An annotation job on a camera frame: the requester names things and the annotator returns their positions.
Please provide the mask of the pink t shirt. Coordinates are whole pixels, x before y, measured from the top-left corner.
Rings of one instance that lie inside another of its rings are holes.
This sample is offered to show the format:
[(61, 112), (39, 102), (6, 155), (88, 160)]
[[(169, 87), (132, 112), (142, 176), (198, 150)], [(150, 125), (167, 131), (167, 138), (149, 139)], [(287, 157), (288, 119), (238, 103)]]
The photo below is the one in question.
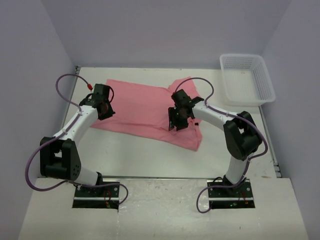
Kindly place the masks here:
[(111, 103), (115, 114), (97, 120), (92, 128), (154, 139), (197, 151), (202, 141), (200, 120), (189, 119), (188, 127), (169, 130), (168, 109), (174, 106), (171, 96), (182, 79), (168, 87), (157, 87), (108, 79), (115, 97)]

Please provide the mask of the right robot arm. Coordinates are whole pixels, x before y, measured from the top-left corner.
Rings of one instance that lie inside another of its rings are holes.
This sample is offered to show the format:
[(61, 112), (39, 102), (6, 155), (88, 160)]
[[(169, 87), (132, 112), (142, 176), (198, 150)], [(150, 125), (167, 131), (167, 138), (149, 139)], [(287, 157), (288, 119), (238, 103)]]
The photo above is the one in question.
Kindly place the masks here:
[(240, 184), (245, 179), (253, 153), (263, 142), (252, 116), (246, 111), (234, 113), (214, 108), (205, 99), (191, 98), (182, 89), (174, 92), (171, 98), (174, 107), (168, 109), (169, 131), (186, 129), (189, 119), (205, 121), (223, 131), (231, 158), (221, 187), (227, 196), (235, 196), (241, 191)]

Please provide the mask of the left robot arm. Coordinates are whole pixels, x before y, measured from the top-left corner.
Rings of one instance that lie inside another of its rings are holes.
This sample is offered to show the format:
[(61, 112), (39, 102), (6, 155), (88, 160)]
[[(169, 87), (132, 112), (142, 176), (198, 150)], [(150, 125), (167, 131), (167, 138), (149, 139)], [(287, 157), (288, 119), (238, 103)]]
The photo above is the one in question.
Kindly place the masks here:
[(111, 106), (114, 98), (112, 87), (96, 84), (93, 92), (79, 104), (76, 114), (53, 137), (40, 141), (40, 173), (44, 177), (86, 185), (86, 190), (97, 197), (103, 193), (102, 174), (82, 166), (77, 146), (82, 137), (97, 120), (115, 114)]

